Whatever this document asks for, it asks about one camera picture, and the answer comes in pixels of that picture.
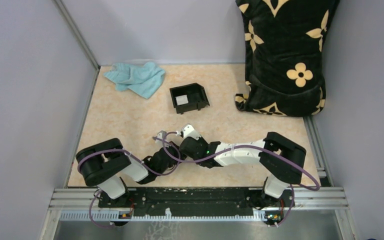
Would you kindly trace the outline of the grey credit card stack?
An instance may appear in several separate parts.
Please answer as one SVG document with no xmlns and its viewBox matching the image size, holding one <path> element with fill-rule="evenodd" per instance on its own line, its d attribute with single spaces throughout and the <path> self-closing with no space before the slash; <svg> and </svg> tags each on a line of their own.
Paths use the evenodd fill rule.
<svg viewBox="0 0 384 240">
<path fill-rule="evenodd" d="M 177 106 L 185 105 L 189 103 L 188 96 L 185 95 L 179 95 L 175 97 L 175 103 Z"/>
</svg>

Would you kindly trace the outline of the black plastic card box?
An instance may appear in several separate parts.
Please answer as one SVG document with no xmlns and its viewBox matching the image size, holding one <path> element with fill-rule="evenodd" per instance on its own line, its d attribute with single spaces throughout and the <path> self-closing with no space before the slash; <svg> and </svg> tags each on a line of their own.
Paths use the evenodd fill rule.
<svg viewBox="0 0 384 240">
<path fill-rule="evenodd" d="M 184 114 L 190 111 L 200 111 L 210 106 L 209 99 L 205 92 L 205 88 L 198 83 L 172 87 L 169 89 L 173 107 L 177 114 Z M 187 95 L 189 103 L 184 105 L 176 105 L 175 97 Z"/>
</svg>

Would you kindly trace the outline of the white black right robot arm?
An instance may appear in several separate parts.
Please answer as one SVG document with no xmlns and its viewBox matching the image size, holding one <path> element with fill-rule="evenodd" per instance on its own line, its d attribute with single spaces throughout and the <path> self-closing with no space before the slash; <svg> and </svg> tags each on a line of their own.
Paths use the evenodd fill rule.
<svg viewBox="0 0 384 240">
<path fill-rule="evenodd" d="M 270 175 L 263 185 L 261 199 L 275 206 L 289 185 L 301 183 L 307 151 L 301 145 L 277 132 L 268 132 L 264 139 L 249 143 L 206 142 L 188 136 L 179 151 L 206 168 L 230 165 L 263 165 Z"/>
</svg>

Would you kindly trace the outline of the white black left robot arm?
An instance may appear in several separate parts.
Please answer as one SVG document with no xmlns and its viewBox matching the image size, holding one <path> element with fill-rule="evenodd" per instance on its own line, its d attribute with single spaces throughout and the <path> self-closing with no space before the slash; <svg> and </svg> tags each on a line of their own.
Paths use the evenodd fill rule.
<svg viewBox="0 0 384 240">
<path fill-rule="evenodd" d="M 80 150 L 75 155 L 77 171 L 83 176 L 86 186 L 98 187 L 110 197 L 112 203 L 124 207 L 129 203 L 130 193 L 118 173 L 144 185 L 175 170 L 179 162 L 166 152 L 181 160 L 186 159 L 187 156 L 179 151 L 174 142 L 164 146 L 166 149 L 161 148 L 152 156 L 139 159 L 125 150 L 118 138 L 112 138 Z"/>
</svg>

